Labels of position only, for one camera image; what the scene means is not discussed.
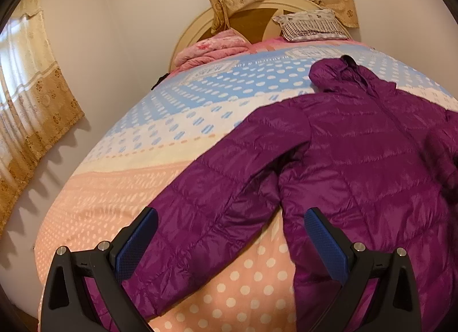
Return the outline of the purple puffer jacket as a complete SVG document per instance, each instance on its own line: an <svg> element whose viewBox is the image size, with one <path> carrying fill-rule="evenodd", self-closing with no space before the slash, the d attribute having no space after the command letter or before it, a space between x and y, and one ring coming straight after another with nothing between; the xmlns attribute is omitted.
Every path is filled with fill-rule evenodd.
<svg viewBox="0 0 458 332"><path fill-rule="evenodd" d="M258 108L151 202L158 231L125 285L150 319L195 292L283 211L297 328L338 292L306 230L316 207L369 249L404 248L422 329L457 299L457 114L347 55L315 62L316 94Z"/></svg>

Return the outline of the polka dot bed cover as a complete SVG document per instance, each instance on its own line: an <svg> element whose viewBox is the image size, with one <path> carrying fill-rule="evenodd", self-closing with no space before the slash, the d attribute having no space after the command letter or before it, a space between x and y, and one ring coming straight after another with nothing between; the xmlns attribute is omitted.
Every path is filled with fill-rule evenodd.
<svg viewBox="0 0 458 332"><path fill-rule="evenodd" d="M311 66L344 55L397 89L457 114L457 101L439 84L354 41L267 42L250 54L169 76L108 131L49 209L35 249L42 283L59 247L85 251L112 240L253 111L316 94ZM277 209L209 282L160 315L144 319L156 331L302 331L296 325L295 272L283 211Z"/></svg>

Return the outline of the beige side window curtain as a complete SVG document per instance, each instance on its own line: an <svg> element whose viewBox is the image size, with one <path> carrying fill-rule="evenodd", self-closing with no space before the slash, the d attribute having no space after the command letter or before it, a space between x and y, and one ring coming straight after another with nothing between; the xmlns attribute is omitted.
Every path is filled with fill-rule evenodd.
<svg viewBox="0 0 458 332"><path fill-rule="evenodd" d="M54 57L40 0L21 0L1 33L1 225L41 158L84 116Z"/></svg>

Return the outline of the black object beside bed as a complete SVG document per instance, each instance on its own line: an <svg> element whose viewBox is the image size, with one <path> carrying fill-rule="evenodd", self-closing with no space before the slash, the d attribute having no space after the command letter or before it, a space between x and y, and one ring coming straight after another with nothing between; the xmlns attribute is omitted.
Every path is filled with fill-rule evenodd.
<svg viewBox="0 0 458 332"><path fill-rule="evenodd" d="M160 76L157 80L157 82L151 87L151 91L153 91L161 82L163 82L167 77L169 76L169 73L164 74L163 76Z"/></svg>

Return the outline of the striped patterned pillow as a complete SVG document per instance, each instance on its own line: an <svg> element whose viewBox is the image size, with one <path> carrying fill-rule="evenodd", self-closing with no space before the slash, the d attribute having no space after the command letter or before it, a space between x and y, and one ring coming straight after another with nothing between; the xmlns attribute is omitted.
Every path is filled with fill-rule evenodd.
<svg viewBox="0 0 458 332"><path fill-rule="evenodd" d="M276 15L272 20L279 25L281 35L289 42L351 39L331 9Z"/></svg>

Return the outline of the pink folded quilt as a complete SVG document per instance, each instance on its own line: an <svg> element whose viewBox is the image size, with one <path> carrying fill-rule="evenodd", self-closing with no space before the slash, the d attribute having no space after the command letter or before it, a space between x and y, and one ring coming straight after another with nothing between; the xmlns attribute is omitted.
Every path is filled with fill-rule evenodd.
<svg viewBox="0 0 458 332"><path fill-rule="evenodd" d="M245 37L229 29L183 49L174 58L174 70L186 71L199 65L248 52L251 47L252 44Z"/></svg>

